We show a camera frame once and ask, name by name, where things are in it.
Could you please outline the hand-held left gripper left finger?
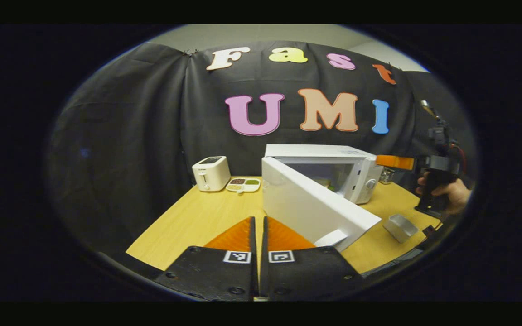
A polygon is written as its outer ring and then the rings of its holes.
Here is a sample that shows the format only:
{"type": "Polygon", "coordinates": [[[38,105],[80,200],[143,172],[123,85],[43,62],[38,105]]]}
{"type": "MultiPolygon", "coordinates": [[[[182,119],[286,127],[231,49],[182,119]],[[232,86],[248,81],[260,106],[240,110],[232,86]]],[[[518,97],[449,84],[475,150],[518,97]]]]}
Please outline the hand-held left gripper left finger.
{"type": "Polygon", "coordinates": [[[253,301],[259,293],[255,218],[245,217],[204,246],[187,247],[155,282],[203,301],[253,301]]]}

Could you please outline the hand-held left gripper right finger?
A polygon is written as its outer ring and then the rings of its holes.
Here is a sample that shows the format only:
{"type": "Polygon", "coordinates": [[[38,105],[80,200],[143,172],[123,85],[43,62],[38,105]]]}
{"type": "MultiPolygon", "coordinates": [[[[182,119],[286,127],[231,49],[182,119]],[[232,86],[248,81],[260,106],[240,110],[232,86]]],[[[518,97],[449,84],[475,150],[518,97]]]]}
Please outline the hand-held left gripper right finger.
{"type": "Polygon", "coordinates": [[[337,301],[365,286],[333,246],[316,246],[272,217],[263,219],[260,296],[268,301],[337,301]]]}

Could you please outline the white microwave oven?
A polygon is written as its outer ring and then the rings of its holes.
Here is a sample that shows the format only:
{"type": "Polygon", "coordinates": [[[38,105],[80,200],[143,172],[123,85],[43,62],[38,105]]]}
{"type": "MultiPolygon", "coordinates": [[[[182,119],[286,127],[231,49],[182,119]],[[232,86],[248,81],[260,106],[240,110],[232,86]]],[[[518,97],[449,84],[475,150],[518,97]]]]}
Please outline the white microwave oven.
{"type": "Polygon", "coordinates": [[[263,210],[316,246],[345,250],[381,219],[363,208],[383,167],[349,146],[268,144],[261,159],[263,210]],[[321,179],[336,180],[337,191],[321,179]]]}

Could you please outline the white rectangular tray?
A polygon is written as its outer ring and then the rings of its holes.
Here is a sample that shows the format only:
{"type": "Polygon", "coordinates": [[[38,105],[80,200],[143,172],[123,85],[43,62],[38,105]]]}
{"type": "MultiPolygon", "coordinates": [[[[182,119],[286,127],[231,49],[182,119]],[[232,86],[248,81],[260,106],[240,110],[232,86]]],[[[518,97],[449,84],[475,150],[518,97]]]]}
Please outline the white rectangular tray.
{"type": "Polygon", "coordinates": [[[383,228],[399,243],[407,242],[419,232],[414,223],[399,213],[389,216],[383,223],[383,228]]]}

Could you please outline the white divided seasoning plate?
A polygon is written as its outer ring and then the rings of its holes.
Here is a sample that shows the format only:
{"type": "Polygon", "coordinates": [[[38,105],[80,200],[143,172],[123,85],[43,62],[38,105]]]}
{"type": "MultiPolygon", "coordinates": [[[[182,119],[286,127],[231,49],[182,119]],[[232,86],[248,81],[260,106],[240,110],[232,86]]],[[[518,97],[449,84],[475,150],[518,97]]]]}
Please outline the white divided seasoning plate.
{"type": "Polygon", "coordinates": [[[261,187],[261,180],[249,177],[237,177],[228,182],[225,189],[236,193],[256,192],[261,187]]]}

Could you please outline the white toaster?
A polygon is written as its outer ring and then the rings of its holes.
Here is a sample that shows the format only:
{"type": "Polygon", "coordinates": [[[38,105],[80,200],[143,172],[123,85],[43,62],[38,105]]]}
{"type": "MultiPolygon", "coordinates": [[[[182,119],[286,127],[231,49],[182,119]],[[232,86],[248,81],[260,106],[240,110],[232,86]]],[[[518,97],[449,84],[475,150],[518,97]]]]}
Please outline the white toaster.
{"type": "Polygon", "coordinates": [[[197,188],[202,192],[223,190],[231,179],[226,156],[213,156],[202,159],[192,167],[197,188]]]}

